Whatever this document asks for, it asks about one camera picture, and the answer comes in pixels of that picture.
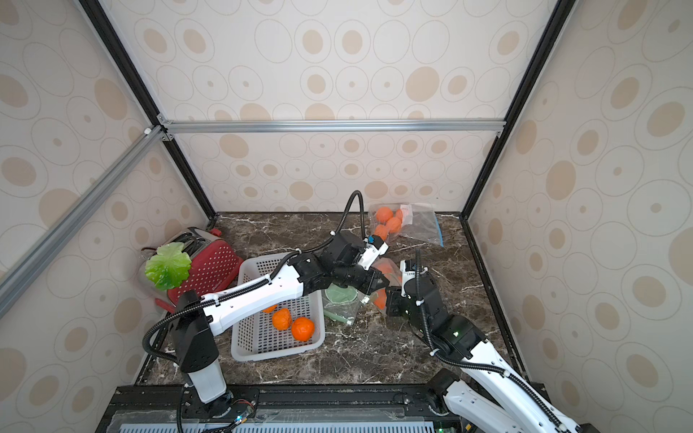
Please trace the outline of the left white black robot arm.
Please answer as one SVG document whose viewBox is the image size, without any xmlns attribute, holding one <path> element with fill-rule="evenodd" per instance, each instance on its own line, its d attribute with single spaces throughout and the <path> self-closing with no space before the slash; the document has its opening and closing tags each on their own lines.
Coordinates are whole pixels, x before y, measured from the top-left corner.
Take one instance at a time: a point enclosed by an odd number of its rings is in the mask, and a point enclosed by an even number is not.
<svg viewBox="0 0 693 433">
<path fill-rule="evenodd" d="M 144 351 L 177 364 L 200 401 L 214 402 L 227 394 L 216 336 L 270 306 L 331 285 L 354 288 L 369 297 L 387 285 L 373 267 L 387 249 L 382 236 L 355 236 L 338 227 L 324 243 L 283 256 L 270 274 L 203 297 L 185 295 L 175 313 L 144 334 Z"/>
</svg>

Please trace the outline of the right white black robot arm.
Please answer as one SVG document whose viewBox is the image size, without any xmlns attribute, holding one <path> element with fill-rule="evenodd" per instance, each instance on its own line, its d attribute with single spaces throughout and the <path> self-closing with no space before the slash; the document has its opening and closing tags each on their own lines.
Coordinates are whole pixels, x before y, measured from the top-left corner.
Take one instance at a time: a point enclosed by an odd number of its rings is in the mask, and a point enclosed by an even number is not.
<svg viewBox="0 0 693 433">
<path fill-rule="evenodd" d="M 578 424 L 525 381 L 470 319 L 448 311 L 420 250 L 401 262 L 401 272 L 401 288 L 387 292 L 386 313 L 406 319 L 430 357 L 462 370 L 489 394 L 444 371 L 434 393 L 444 410 L 484 432 L 588 431 L 588 424 Z"/>
</svg>

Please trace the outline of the green-edged zip-top bag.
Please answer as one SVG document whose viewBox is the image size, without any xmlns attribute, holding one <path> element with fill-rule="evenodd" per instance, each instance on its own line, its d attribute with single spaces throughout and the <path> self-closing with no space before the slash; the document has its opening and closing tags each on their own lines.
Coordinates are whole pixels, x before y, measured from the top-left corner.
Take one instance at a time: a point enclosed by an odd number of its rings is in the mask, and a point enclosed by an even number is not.
<svg viewBox="0 0 693 433">
<path fill-rule="evenodd" d="M 400 265 L 390 258 L 382 257 L 377 259 L 371 268 L 379 270 L 383 275 L 386 286 L 372 292 L 369 295 L 369 303 L 373 304 L 377 310 L 385 316 L 388 290 L 393 289 L 396 292 L 400 292 L 402 288 L 402 272 L 400 270 Z"/>
</svg>

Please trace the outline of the green zip-top bag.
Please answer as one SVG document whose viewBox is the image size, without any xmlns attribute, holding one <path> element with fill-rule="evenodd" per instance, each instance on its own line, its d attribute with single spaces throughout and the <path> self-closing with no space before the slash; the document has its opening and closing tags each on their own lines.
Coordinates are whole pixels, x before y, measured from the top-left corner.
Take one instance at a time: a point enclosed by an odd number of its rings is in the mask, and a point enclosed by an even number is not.
<svg viewBox="0 0 693 433">
<path fill-rule="evenodd" d="M 353 287 L 341 288 L 334 284 L 322 292 L 323 315 L 327 319 L 351 326 L 356 321 L 363 295 Z"/>
</svg>

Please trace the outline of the orange taken out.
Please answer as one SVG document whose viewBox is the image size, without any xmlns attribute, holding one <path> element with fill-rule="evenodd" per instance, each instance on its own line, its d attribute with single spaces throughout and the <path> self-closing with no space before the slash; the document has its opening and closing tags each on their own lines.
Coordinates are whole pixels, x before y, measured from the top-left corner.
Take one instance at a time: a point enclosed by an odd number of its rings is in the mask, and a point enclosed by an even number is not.
<svg viewBox="0 0 693 433">
<path fill-rule="evenodd" d="M 292 323 L 291 330 L 296 341 L 308 342 L 315 332 L 315 324 L 308 318 L 299 317 Z"/>
<path fill-rule="evenodd" d="M 287 308 L 276 310 L 272 315 L 272 325 L 279 331 L 285 331 L 292 326 L 292 312 Z"/>
</svg>

